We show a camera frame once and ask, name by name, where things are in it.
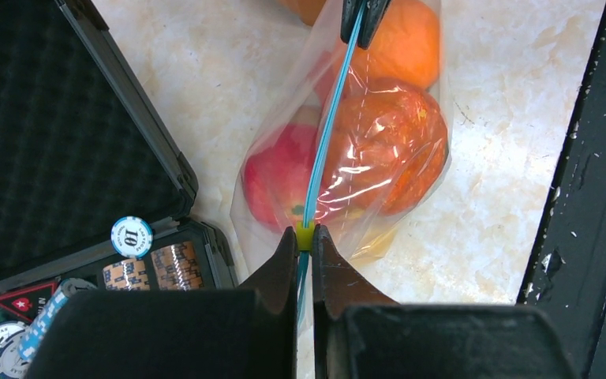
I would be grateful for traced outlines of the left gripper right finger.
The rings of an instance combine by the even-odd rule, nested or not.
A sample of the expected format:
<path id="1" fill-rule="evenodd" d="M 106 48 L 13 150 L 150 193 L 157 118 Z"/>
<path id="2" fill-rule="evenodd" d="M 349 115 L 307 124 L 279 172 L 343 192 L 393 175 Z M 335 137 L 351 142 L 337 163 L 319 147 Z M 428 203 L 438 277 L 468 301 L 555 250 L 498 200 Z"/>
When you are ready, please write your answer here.
<path id="1" fill-rule="evenodd" d="M 318 378 L 572 378 L 551 323 L 529 306 L 401 304 L 312 237 Z"/>

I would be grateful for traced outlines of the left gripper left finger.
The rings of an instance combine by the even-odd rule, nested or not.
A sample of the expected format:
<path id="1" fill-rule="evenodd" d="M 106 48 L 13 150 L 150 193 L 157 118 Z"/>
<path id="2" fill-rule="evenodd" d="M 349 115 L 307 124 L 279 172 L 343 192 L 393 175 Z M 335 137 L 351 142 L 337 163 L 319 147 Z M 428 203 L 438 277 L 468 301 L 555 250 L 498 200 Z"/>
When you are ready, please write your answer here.
<path id="1" fill-rule="evenodd" d="M 297 237 L 234 289 L 82 291 L 61 308 L 29 378 L 293 378 Z"/>

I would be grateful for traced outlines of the orange tangerine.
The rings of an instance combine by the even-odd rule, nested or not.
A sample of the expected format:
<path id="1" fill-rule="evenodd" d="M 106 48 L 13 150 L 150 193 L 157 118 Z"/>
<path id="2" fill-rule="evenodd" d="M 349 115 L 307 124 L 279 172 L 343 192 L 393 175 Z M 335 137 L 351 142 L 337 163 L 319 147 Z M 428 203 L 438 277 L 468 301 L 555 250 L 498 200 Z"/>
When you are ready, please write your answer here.
<path id="1" fill-rule="evenodd" d="M 368 49 L 356 49 L 350 74 L 367 84 L 395 78 L 426 89 L 440 74 L 440 20 L 422 1 L 393 1 Z"/>

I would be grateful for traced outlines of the small orange pumpkin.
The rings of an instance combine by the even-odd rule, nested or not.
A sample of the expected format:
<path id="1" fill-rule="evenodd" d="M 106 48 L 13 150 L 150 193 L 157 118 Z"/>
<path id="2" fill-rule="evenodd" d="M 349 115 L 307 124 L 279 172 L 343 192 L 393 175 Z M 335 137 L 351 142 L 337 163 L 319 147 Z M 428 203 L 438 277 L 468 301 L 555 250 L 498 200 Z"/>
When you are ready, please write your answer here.
<path id="1" fill-rule="evenodd" d="M 437 101 L 413 84 L 379 78 L 339 103 L 320 208 L 415 208 L 442 174 L 448 133 Z"/>

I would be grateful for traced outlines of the red apple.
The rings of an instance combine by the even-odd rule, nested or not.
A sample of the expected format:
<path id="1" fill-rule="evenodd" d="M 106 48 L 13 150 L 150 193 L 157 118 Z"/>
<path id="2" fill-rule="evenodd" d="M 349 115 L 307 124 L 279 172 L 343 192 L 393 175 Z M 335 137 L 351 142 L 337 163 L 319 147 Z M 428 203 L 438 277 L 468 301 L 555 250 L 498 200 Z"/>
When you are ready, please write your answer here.
<path id="1" fill-rule="evenodd" d="M 316 137 L 315 126 L 290 123 L 245 162 L 242 189 L 248 208 L 271 231 L 303 219 Z"/>

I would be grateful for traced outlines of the clear zip top bag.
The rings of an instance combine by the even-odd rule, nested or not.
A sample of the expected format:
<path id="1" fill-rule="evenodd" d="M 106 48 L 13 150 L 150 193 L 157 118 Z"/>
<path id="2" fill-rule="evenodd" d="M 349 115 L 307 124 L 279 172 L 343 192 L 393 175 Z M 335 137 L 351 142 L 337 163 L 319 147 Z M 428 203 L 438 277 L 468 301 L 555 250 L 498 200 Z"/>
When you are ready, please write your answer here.
<path id="1" fill-rule="evenodd" d="M 451 156 L 439 1 L 392 1 L 367 48 L 322 1 L 238 172 L 231 220 L 249 272 L 288 227 L 322 224 L 350 261 L 383 257 Z"/>

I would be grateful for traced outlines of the yellow zipper slider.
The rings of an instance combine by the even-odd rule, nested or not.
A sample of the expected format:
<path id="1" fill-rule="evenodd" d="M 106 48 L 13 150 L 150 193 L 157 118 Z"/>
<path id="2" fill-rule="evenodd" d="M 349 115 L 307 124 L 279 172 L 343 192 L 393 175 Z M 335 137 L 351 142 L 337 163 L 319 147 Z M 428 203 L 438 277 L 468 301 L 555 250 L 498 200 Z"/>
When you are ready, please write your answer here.
<path id="1" fill-rule="evenodd" d="M 303 251 L 311 251 L 313 243 L 315 225 L 310 222 L 297 221 L 296 223 L 296 237 L 297 247 Z"/>

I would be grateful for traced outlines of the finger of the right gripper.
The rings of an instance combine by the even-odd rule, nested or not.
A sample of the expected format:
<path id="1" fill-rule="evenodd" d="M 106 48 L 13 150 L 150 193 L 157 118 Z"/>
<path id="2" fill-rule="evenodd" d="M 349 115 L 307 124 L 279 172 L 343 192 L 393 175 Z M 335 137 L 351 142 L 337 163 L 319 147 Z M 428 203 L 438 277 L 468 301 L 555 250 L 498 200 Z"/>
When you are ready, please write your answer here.
<path id="1" fill-rule="evenodd" d="M 361 49 L 368 49 L 390 4 L 391 0 L 366 0 L 361 3 L 357 38 L 357 45 Z"/>
<path id="2" fill-rule="evenodd" d="M 364 0 L 344 0 L 342 2 L 342 15 L 340 23 L 340 40 L 344 43 L 350 41 L 350 37 L 356 25 L 359 26 L 359 33 L 357 37 L 357 45 L 364 45 L 363 43 L 363 21 L 358 20 L 358 14 L 360 11 L 365 9 Z"/>

